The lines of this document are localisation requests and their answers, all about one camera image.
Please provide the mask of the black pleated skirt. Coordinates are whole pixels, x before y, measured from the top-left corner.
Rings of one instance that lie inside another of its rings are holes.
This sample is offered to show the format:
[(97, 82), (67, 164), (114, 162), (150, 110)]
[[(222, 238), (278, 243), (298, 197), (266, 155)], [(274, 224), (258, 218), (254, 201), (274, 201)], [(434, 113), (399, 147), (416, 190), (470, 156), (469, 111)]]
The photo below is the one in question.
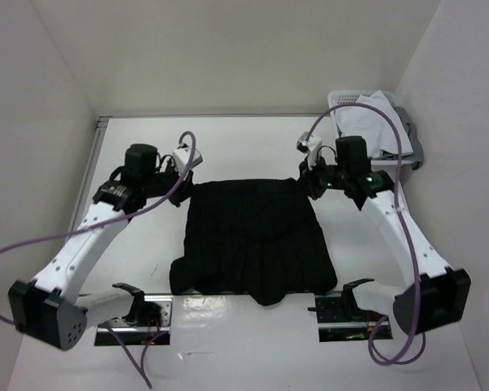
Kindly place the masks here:
[(337, 286), (323, 230), (293, 178), (196, 184), (183, 248), (170, 265), (174, 295), (248, 294), (269, 306)]

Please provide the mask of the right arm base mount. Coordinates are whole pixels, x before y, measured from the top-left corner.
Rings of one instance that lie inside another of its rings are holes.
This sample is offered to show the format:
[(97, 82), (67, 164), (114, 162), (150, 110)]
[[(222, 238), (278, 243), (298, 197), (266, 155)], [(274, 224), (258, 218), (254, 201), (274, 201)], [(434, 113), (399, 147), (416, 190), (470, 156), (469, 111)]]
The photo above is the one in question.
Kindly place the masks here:
[(315, 315), (319, 341), (367, 341), (382, 316), (376, 312), (346, 308), (340, 292), (326, 296), (315, 295), (315, 303), (307, 308)]

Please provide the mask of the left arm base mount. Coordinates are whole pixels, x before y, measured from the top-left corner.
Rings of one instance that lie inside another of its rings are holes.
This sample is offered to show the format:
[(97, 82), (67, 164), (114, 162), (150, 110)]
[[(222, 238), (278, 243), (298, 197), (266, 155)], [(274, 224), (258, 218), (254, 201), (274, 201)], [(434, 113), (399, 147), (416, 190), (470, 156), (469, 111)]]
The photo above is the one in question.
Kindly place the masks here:
[(123, 317), (109, 319), (95, 329), (94, 346), (118, 345), (116, 338), (104, 327), (110, 327), (127, 346), (144, 347), (153, 337), (151, 345), (168, 345), (172, 323), (174, 297), (170, 294), (147, 294), (146, 311), (137, 320), (128, 322)]

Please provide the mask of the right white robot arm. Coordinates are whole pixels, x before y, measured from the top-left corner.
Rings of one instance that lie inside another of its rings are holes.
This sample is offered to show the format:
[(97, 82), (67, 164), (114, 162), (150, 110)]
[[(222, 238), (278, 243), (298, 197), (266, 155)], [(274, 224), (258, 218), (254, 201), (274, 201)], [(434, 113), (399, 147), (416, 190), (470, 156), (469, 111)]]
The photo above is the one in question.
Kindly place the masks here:
[(322, 140), (304, 133), (297, 149), (306, 154), (299, 165), (300, 183), (317, 200), (327, 190), (342, 191), (376, 227), (398, 262), (403, 288), (359, 279), (344, 285), (341, 312), (358, 320), (368, 311), (393, 315), (405, 333), (422, 333), (461, 320), (471, 279), (463, 269), (453, 269), (437, 253), (414, 222), (399, 189), (384, 170), (372, 169), (365, 140), (341, 138), (336, 162), (320, 155)]

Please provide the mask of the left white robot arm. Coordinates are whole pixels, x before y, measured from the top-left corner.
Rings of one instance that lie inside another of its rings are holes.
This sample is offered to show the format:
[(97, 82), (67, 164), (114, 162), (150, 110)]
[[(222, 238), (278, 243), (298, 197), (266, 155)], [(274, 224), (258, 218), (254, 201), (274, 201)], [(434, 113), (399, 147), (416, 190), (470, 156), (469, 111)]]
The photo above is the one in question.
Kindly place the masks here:
[(112, 319), (134, 326), (158, 312), (143, 290), (115, 283), (102, 294), (81, 295), (86, 278), (110, 243), (143, 211), (151, 198), (165, 201), (192, 179), (192, 169), (203, 161), (199, 151), (182, 143), (166, 169), (158, 151), (133, 144), (125, 163), (93, 197), (77, 235), (71, 236), (49, 264), (30, 281), (15, 281), (8, 292), (17, 331), (68, 351), (85, 330)]

